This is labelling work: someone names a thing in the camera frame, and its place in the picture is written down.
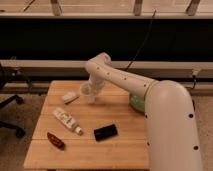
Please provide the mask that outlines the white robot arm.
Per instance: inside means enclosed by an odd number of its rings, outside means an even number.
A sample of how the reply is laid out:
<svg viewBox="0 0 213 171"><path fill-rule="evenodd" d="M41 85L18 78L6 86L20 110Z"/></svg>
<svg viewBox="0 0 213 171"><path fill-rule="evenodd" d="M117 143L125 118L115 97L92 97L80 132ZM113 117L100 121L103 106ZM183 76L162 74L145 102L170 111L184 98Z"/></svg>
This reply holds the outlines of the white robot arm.
<svg viewBox="0 0 213 171"><path fill-rule="evenodd" d="M181 84L132 74L110 66L101 53L85 64L94 93L105 81L144 100L150 171L203 171L193 101Z"/></svg>

